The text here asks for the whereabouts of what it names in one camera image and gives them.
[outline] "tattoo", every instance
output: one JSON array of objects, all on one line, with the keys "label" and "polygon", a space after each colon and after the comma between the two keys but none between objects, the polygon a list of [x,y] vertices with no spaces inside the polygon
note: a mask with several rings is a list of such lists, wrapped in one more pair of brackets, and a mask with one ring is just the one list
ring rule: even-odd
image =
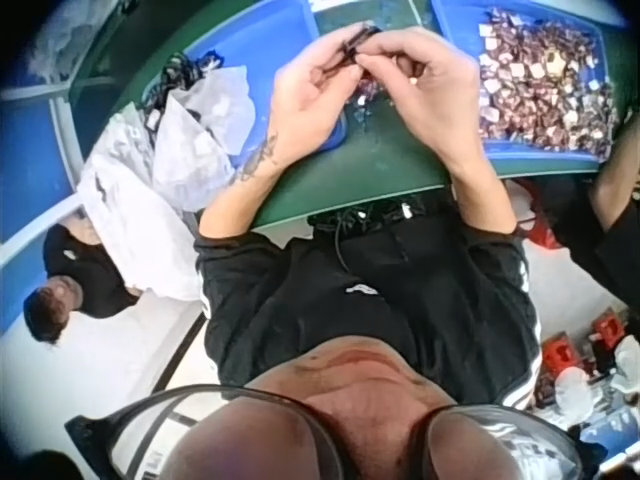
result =
[{"label": "tattoo", "polygon": [[238,180],[241,182],[245,182],[252,178],[253,174],[256,172],[260,164],[265,160],[270,160],[271,157],[273,157],[273,150],[275,149],[277,140],[278,134],[274,134],[263,141],[258,149],[249,157],[242,168],[240,168],[236,172],[233,182],[235,183]]}]

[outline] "neck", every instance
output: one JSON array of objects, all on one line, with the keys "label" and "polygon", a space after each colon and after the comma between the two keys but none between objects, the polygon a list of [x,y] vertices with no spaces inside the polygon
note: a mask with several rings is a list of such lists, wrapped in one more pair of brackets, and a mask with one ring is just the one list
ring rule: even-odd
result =
[{"label": "neck", "polygon": [[76,282],[73,278],[67,278],[67,282],[71,286],[73,290],[73,295],[75,297],[75,302],[73,304],[73,309],[78,310],[82,306],[82,302],[84,301],[84,292],[82,291],[82,287],[78,282]]}]

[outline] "eyeglass frame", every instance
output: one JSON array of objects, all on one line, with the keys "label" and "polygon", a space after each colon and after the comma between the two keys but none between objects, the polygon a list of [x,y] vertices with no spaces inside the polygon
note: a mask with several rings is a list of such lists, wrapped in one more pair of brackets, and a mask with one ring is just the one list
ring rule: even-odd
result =
[{"label": "eyeglass frame", "polygon": [[[126,477],[123,476],[123,474],[113,465],[111,458],[113,449],[125,429],[135,418],[138,417],[138,415],[153,406],[167,400],[187,397],[198,393],[240,394],[245,398],[266,401],[267,403],[274,405],[291,408],[324,437],[326,445],[333,453],[335,464],[340,475],[336,480],[358,480],[361,478],[358,468],[349,455],[343,440],[315,410],[302,402],[283,395],[263,392],[251,388],[216,384],[196,384],[171,390],[164,390],[127,405],[126,407],[121,408],[101,419],[93,420],[82,415],[78,415],[67,421],[64,424],[64,428],[84,460],[101,480],[127,480]],[[579,467],[581,469],[581,479],[590,480],[595,478],[598,469],[597,465],[593,462],[593,459],[594,457],[602,457],[603,455],[606,455],[606,452],[602,452],[604,447],[601,445],[586,444],[580,441],[579,438],[575,438],[575,435],[567,434],[567,432],[564,432],[555,425],[545,422],[528,412],[523,412],[515,408],[504,407],[501,405],[456,404],[436,408],[430,411],[413,426],[409,439],[409,462],[407,464],[407,471],[405,472],[406,478],[438,480],[438,475],[433,465],[433,459],[431,458],[431,452],[429,449],[425,449],[425,444],[428,442],[428,429],[433,423],[433,420],[445,411],[464,411],[474,407],[489,408],[493,411],[501,411],[527,417],[529,420],[543,425],[550,433],[554,433],[555,435],[565,439],[568,443],[573,444],[577,456],[580,459]]]}]

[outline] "eyeglasses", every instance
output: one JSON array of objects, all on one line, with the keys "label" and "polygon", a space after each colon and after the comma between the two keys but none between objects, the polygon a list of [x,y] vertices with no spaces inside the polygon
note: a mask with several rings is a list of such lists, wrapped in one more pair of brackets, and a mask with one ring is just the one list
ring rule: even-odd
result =
[{"label": "eyeglasses", "polygon": [[[182,387],[100,420],[78,416],[65,428],[105,480],[360,478],[321,415],[257,390]],[[577,480],[593,478],[605,456],[603,447],[518,410],[455,405],[413,427],[404,478]]]}]

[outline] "green workbench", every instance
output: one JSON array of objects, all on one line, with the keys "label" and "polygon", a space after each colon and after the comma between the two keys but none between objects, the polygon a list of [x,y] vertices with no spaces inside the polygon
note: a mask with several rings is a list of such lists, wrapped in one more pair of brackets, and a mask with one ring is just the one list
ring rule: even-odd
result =
[{"label": "green workbench", "polygon": [[[157,75],[165,59],[183,50],[222,21],[253,4],[252,0],[218,0],[205,5],[177,29],[132,74],[120,91],[112,111],[138,100],[143,89]],[[430,0],[367,0],[349,3],[316,14],[322,33],[366,19],[375,19],[385,29],[422,23],[438,31]],[[81,70],[80,78],[91,76],[94,66],[109,59],[114,49],[131,48],[125,40],[118,46],[119,23],[111,20]],[[601,26],[605,39],[609,73],[615,85],[620,111],[638,101],[638,50],[633,37],[622,30]],[[72,103],[82,92],[72,92]],[[374,104],[366,130],[347,106],[347,138],[339,148],[307,158],[288,171],[260,210],[255,226],[266,226],[305,217],[346,205],[390,197],[448,183],[437,157],[418,143],[387,102]],[[593,172],[598,165],[573,160],[541,161],[522,158],[494,163],[501,177]]]}]

